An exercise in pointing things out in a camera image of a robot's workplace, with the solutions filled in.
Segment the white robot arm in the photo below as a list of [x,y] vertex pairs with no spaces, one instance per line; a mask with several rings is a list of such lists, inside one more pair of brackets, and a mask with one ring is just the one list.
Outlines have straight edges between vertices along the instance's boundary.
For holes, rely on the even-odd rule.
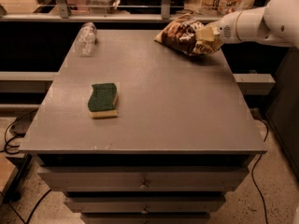
[[299,48],[299,0],[270,0],[265,7],[232,12],[196,31],[199,42]]

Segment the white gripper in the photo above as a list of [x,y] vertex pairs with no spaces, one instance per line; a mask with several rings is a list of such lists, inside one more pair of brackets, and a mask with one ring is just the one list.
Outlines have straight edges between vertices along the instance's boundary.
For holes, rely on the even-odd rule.
[[204,26],[196,31],[196,44],[194,51],[198,54],[212,54],[217,52],[222,42],[237,44],[241,40],[237,34],[237,20],[241,11],[236,11],[223,16],[211,25]]

